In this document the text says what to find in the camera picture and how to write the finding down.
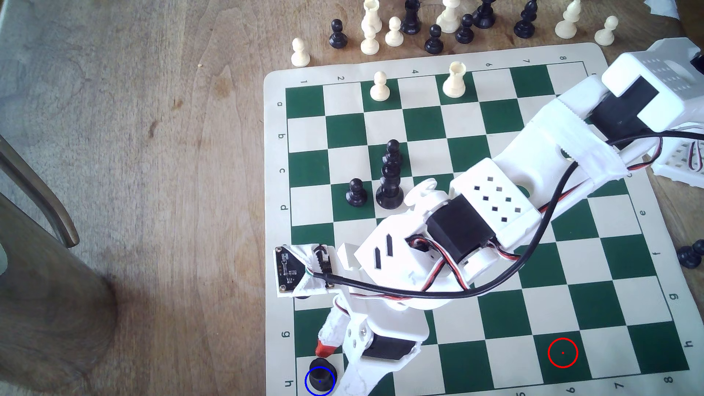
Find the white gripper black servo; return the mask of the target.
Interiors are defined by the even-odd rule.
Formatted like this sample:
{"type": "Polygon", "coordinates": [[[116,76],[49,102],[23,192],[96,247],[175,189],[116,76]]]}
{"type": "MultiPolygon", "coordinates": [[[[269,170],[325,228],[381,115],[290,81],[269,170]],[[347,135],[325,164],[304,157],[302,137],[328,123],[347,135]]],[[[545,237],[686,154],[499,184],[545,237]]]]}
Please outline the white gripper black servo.
{"type": "Polygon", "coordinates": [[[429,336],[425,314],[400,301],[340,292],[318,333],[317,357],[333,355],[343,344],[348,365],[332,395],[369,395],[397,364],[407,364],[429,336]]]}

